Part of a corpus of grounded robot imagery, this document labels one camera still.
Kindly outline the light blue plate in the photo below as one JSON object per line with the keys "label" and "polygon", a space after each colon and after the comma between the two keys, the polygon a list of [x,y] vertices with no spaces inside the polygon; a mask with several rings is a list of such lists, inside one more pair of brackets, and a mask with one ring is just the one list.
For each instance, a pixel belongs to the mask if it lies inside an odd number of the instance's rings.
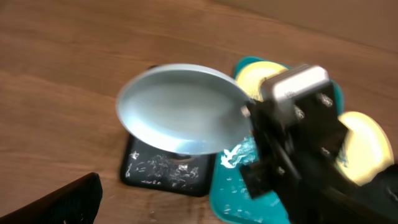
{"label": "light blue plate", "polygon": [[133,136],[186,155],[231,149],[251,132],[241,108],[250,97],[230,76],[202,65],[172,63],[142,72],[119,92],[116,112]]}

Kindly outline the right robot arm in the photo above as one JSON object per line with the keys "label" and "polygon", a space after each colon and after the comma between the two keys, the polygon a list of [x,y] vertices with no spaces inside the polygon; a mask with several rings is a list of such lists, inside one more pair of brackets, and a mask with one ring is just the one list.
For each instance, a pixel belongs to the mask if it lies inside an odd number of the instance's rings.
{"label": "right robot arm", "polygon": [[286,101],[246,103],[258,160],[240,167],[251,198],[275,192],[292,223],[396,223],[397,166],[358,186],[335,166],[348,128],[327,84]]}

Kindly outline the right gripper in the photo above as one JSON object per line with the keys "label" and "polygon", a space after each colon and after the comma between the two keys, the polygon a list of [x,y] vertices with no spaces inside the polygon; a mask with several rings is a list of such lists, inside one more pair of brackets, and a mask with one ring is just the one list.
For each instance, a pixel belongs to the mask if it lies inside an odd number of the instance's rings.
{"label": "right gripper", "polygon": [[335,100],[335,86],[328,83],[287,101],[246,103],[258,160],[239,171],[251,198],[282,186],[350,191],[349,179],[335,166],[348,133]]}

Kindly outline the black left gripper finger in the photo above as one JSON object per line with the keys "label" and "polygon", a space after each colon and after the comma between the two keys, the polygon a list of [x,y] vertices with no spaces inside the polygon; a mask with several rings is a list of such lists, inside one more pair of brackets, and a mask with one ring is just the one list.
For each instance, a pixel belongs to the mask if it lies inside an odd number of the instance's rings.
{"label": "black left gripper finger", "polygon": [[93,224],[102,197],[100,177],[92,172],[1,217],[1,224]]}

